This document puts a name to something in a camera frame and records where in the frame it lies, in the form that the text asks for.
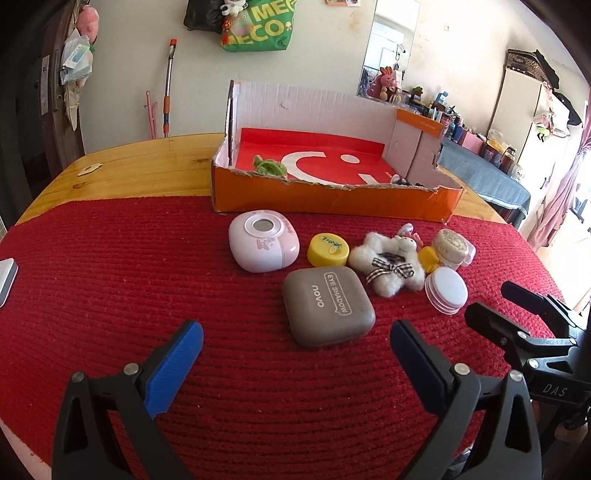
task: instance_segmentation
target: red paper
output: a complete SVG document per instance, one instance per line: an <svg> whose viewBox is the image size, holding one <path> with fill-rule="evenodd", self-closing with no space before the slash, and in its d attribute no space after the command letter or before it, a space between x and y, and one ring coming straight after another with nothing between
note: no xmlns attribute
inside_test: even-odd
<svg viewBox="0 0 591 480"><path fill-rule="evenodd" d="M253 159L282 162L288 178L322 184L390 183L396 171L383 159L384 144L339 135L243 128L236 168L253 171Z"/></svg>

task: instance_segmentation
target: yellow container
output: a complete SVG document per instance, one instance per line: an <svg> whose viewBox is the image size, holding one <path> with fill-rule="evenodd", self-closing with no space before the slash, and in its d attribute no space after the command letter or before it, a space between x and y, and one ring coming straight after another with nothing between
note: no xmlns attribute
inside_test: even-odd
<svg viewBox="0 0 591 480"><path fill-rule="evenodd" d="M315 267L345 265L349 258L349 245L333 233L319 233L308 247L308 261Z"/></svg>
<svg viewBox="0 0 591 480"><path fill-rule="evenodd" d="M424 247L418 253L418 260L426 273L433 273L440 266L439 257L433 247Z"/></svg>

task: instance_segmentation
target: red knitted mat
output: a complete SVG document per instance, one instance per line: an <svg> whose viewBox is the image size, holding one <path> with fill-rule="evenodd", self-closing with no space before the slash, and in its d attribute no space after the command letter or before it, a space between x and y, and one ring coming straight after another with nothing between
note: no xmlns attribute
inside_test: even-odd
<svg viewBox="0 0 591 480"><path fill-rule="evenodd" d="M507 372L501 350L466 327L463 310L438 314L424 293L372 293L369 335L318 351L299 347L281 283L309 267L311 237L334 232L354 246L368 231L393 235L404 222L289 215L300 258L285 271L253 275L232 259L233 217L213 213L209 198L105 200L69 203L10 230L0 258L14 257L20 269L0 309L0 417L44 461L72 372L97 377L142 362L184 319L201 322L205 344L158 423L196 478L395 478L434 425L390 351L397 319L412 320L452 362ZM415 227L430 242L441 225ZM470 302L548 336L499 292L513 280L559 294L515 229L461 217L449 227L478 250L461 271Z"/></svg>

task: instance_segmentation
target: blue tablecloth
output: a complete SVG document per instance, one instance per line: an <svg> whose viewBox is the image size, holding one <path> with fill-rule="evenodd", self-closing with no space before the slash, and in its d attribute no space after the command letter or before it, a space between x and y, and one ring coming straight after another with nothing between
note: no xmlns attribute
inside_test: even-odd
<svg viewBox="0 0 591 480"><path fill-rule="evenodd" d="M509 210L518 210L523 218L527 216L530 193L519 182L470 150L444 138L439 164L465 182L483 200Z"/></svg>

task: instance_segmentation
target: wooden table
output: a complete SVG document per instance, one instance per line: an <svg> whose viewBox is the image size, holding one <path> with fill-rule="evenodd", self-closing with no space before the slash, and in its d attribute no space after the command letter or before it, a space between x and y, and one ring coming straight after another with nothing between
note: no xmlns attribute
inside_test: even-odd
<svg viewBox="0 0 591 480"><path fill-rule="evenodd" d="M82 157L51 182L18 223L72 200L208 196L210 162L222 140L223 134L160 138ZM103 166L92 173L78 176L81 169L95 163L102 163ZM454 179L466 189L455 215L504 223L473 190L461 180Z"/></svg>

